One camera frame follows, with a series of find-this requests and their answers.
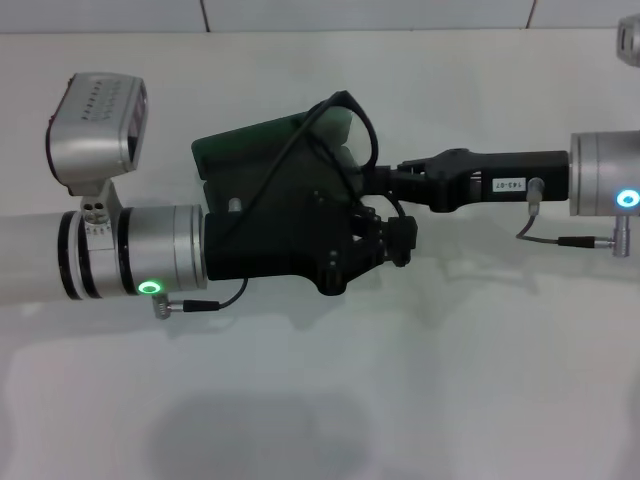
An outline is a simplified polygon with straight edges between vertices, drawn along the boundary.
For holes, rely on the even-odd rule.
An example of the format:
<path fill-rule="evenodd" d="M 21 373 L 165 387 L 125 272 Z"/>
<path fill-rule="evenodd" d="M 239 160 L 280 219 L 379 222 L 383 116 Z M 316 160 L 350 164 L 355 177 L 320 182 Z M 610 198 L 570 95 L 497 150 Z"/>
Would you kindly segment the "green glasses case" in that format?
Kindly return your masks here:
<path fill-rule="evenodd" d="M 302 112 L 194 141 L 209 211 L 227 212 L 233 201 L 246 208 L 306 116 Z M 294 208 L 314 193 L 337 202 L 356 200 L 362 194 L 361 168 L 370 156 L 361 119 L 347 108 L 331 107 L 286 155 L 255 210 Z"/>

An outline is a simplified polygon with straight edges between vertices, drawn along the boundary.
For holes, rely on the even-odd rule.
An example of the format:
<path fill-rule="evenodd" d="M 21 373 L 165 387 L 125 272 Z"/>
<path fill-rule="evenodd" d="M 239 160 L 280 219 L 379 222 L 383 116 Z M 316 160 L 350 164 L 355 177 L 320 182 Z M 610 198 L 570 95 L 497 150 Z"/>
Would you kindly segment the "black round glasses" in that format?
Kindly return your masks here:
<path fill-rule="evenodd" d="M 354 187 L 352 186 L 351 181 L 348 179 L 347 170 L 338 162 L 333 153 L 325 146 L 325 144 L 312 135 L 314 125 L 319 120 L 324 118 L 327 111 L 332 108 L 342 108 L 345 110 L 349 110 L 359 118 L 360 122 L 367 132 L 368 140 L 370 143 L 370 157 L 365 164 L 356 165 L 356 172 L 361 173 L 362 175 L 373 173 L 379 159 L 379 141 L 377 133 L 373 127 L 371 120 L 369 119 L 363 108 L 360 106 L 360 104 L 355 100 L 353 95 L 347 90 L 337 91 L 326 100 L 314 105 L 305 113 L 303 122 L 294 130 L 293 134 L 285 142 L 284 146 L 278 151 L 274 160 L 271 162 L 257 192 L 250 200 L 248 206 L 242 211 L 239 218 L 235 220 L 222 235 L 221 239 L 219 240 L 220 245 L 226 242 L 251 218 L 251 216 L 253 215 L 253 211 L 261 203 L 262 198 L 269 190 L 273 179 L 276 177 L 281 167 L 285 164 L 290 153 L 296 148 L 297 144 L 301 140 L 311 140 L 312 142 L 318 144 L 319 148 L 324 149 L 325 155 L 330 160 L 330 165 L 340 178 L 343 187 L 345 188 L 351 201 L 356 205 L 361 204 L 361 198 L 364 196 L 364 194 L 355 193 Z"/>

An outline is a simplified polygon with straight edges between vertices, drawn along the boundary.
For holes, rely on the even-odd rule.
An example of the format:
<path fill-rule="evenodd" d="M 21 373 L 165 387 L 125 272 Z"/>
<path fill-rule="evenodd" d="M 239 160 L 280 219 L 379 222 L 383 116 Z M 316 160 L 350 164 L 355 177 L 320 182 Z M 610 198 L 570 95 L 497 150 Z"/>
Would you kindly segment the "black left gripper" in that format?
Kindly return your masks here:
<path fill-rule="evenodd" d="M 410 216 L 383 219 L 320 192 L 282 207 L 205 216 L 208 279 L 300 276 L 326 296 L 385 262 L 406 266 L 417 238 Z"/>

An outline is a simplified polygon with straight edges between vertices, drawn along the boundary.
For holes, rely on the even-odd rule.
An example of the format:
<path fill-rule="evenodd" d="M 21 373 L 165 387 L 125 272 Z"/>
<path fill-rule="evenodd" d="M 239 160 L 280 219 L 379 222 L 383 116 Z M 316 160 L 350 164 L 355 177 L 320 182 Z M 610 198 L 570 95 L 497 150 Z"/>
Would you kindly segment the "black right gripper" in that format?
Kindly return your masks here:
<path fill-rule="evenodd" d="M 474 203 L 524 202 L 533 178 L 544 183 L 544 201 L 565 201 L 569 157 L 565 151 L 475 153 L 451 149 L 433 157 L 403 161 L 397 169 L 363 173 L 364 195 L 390 194 L 399 201 L 450 213 Z"/>

